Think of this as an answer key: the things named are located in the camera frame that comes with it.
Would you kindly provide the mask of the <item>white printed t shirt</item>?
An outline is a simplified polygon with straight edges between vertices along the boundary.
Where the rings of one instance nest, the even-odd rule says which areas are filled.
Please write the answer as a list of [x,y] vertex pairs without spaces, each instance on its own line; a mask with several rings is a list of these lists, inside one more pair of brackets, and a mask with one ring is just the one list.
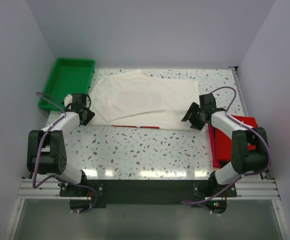
[[90,125],[176,131],[190,131],[182,118],[200,102],[197,80],[157,78],[141,70],[103,77],[89,96],[95,113]]

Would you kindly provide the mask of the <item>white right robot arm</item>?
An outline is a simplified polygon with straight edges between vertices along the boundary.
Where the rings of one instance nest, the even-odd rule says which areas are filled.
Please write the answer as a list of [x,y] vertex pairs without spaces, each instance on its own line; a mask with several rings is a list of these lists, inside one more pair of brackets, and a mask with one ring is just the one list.
[[218,197],[243,176],[260,174],[269,168],[271,154],[265,129],[245,124],[217,107],[212,93],[200,95],[199,104],[193,102],[182,121],[190,122],[195,130],[208,124],[231,140],[230,162],[212,172],[206,184],[198,187],[205,195]]

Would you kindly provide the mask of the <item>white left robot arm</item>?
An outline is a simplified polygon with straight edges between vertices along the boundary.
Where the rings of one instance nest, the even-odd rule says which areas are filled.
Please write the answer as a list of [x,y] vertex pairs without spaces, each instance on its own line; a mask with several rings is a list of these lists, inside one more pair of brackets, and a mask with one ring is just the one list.
[[84,196],[89,190],[84,171],[68,163],[65,138],[77,127],[86,126],[95,116],[90,110],[92,100],[87,93],[68,94],[60,103],[62,107],[48,99],[46,93],[37,96],[58,107],[59,117],[40,130],[28,134],[27,170],[32,173],[32,187],[40,187],[48,179],[71,184],[71,191]]

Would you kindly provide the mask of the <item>green plastic tray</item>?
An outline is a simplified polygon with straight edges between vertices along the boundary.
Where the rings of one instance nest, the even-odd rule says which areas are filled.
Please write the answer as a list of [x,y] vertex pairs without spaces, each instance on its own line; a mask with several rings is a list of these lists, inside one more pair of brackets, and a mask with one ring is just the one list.
[[38,107],[45,111],[59,111],[65,106],[58,103],[64,101],[69,94],[87,94],[95,70],[95,60],[79,58],[58,58],[45,84],[43,93],[55,105],[40,99]]

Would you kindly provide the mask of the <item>pink folded t shirt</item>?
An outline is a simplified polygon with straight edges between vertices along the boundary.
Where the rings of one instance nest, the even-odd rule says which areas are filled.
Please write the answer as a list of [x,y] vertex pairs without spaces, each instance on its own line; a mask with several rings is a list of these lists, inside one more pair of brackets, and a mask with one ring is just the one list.
[[209,135],[209,142],[210,142],[210,149],[212,154],[212,166],[214,168],[221,168],[221,164],[217,158],[217,148],[216,148],[216,133],[215,128],[211,125],[208,125],[208,135]]

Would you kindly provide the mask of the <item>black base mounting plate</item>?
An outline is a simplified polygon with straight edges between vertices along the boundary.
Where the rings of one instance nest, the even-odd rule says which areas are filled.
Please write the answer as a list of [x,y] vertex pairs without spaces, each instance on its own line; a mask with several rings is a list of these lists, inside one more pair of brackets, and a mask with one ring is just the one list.
[[108,205],[180,205],[199,202],[225,188],[208,180],[86,180],[85,187],[58,184],[71,210],[104,209]]

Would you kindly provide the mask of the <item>aluminium frame rail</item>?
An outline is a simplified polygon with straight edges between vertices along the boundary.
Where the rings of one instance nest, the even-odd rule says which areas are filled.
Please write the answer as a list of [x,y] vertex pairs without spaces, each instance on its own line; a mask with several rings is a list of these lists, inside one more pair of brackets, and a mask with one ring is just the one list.
[[91,196],[91,190],[99,198],[113,199],[121,197],[127,200],[133,198],[154,198],[169,200],[175,198],[196,201],[198,199],[229,199],[234,200],[279,200],[280,194],[274,180],[243,178],[231,186],[218,185],[207,190],[206,180],[89,180],[90,189],[66,186],[56,180],[48,180],[38,188],[32,187],[30,179],[23,179],[18,189],[19,199],[84,199]]

